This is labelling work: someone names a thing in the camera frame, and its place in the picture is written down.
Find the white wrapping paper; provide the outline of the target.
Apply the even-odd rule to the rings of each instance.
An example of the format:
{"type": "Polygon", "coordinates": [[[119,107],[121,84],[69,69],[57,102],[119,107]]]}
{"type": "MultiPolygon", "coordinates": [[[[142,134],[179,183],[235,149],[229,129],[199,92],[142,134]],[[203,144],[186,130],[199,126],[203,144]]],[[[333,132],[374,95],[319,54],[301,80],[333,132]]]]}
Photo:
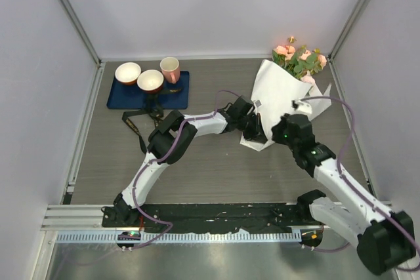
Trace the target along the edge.
{"type": "Polygon", "coordinates": [[[285,113],[292,114],[292,101],[317,96],[317,100],[309,100],[312,106],[310,120],[315,119],[328,107],[331,100],[328,98],[331,92],[331,85],[328,85],[325,92],[321,92],[317,85],[312,86],[304,83],[289,74],[279,65],[263,60],[256,74],[251,100],[260,100],[262,106],[255,108],[255,113],[261,115],[262,128],[267,138],[265,144],[246,140],[241,137],[240,144],[255,151],[262,151],[271,146],[272,127],[280,122],[281,116],[285,113]]]}

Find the pink fake flower stem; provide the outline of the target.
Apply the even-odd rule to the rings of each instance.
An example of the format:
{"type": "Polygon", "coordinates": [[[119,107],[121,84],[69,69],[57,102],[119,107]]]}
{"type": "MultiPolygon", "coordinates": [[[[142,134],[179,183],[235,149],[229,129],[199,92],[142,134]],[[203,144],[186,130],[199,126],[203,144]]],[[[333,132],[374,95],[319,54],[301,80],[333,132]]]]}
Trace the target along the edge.
{"type": "Polygon", "coordinates": [[[280,67],[284,67],[296,52],[296,48],[293,46],[294,42],[296,42],[296,38],[291,36],[287,38],[285,45],[278,45],[274,48],[272,50],[272,61],[280,67]]]}

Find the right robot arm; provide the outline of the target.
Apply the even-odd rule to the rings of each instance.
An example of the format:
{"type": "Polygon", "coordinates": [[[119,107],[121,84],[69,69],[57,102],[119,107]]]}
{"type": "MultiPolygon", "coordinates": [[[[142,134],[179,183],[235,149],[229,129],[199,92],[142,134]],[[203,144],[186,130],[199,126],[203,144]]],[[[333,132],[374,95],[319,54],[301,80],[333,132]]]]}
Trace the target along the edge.
{"type": "Polygon", "coordinates": [[[338,162],[335,154],[315,139],[303,114],[285,114],[272,128],[273,141],[286,145],[297,165],[333,193],[337,206],[319,190],[298,198],[300,222],[326,224],[350,245],[363,265],[381,275],[416,255],[411,217],[394,212],[365,190],[338,162]]]}

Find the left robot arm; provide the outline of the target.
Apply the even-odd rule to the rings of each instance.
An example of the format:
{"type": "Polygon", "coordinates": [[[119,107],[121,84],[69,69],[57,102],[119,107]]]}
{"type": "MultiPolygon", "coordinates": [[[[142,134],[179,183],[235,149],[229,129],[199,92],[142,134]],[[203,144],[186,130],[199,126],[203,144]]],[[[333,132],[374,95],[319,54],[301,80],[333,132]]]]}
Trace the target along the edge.
{"type": "Polygon", "coordinates": [[[265,143],[261,115],[255,104],[240,96],[232,104],[201,115],[184,115],[171,111],[148,137],[142,138],[140,147],[145,153],[144,162],[130,184],[114,199],[109,218],[118,225],[131,227],[140,220],[140,211],[152,186],[170,165],[186,153],[192,140],[208,134],[224,134],[239,130],[245,140],[265,143]]]}

